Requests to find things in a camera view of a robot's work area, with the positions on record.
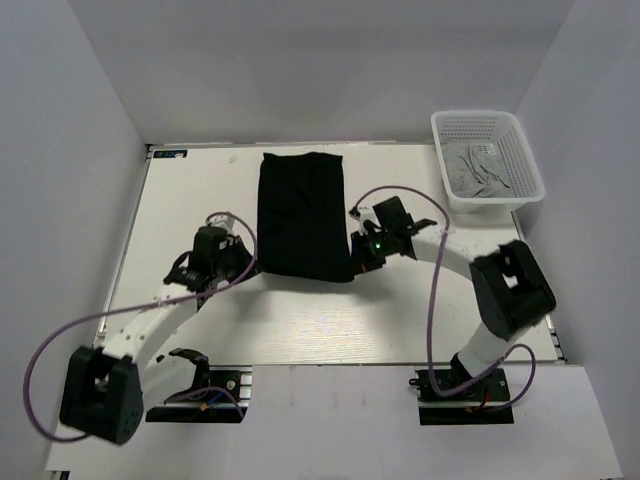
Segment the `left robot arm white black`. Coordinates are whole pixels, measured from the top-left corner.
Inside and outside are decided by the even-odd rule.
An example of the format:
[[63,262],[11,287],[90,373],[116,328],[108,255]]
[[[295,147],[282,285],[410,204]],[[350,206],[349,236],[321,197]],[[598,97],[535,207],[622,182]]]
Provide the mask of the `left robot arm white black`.
[[61,424],[123,445],[157,405],[214,391],[208,356],[166,343],[213,295],[256,272],[240,237],[195,241],[174,261],[149,305],[137,308],[134,318],[101,346],[80,347],[71,355]]

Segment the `black t shirt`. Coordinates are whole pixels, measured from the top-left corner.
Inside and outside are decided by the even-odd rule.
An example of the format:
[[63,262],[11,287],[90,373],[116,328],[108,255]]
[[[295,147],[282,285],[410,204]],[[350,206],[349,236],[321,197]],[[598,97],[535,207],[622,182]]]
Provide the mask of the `black t shirt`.
[[265,152],[258,183],[257,238],[258,262],[266,273],[353,281],[343,157]]

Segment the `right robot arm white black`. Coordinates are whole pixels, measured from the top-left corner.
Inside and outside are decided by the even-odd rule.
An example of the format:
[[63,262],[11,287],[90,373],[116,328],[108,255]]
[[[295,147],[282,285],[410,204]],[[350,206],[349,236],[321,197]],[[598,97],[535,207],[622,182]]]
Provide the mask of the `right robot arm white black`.
[[490,375],[514,349],[516,341],[539,324],[557,305],[556,297],[529,246],[513,240],[487,255],[473,256],[453,241],[448,231],[429,219],[377,220],[372,211],[352,213],[358,229],[351,234],[351,257],[358,274],[382,268],[393,255],[434,265],[429,293],[427,345],[432,345],[437,280],[441,269],[454,272],[473,286],[481,323],[452,358],[450,383],[437,384],[439,396],[453,396]]

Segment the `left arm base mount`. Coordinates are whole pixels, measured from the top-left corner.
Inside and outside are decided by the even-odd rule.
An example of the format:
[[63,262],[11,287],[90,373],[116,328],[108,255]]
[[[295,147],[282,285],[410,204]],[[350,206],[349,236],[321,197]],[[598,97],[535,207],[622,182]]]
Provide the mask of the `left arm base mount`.
[[250,366],[211,366],[194,386],[146,413],[147,423],[240,424],[252,389]]

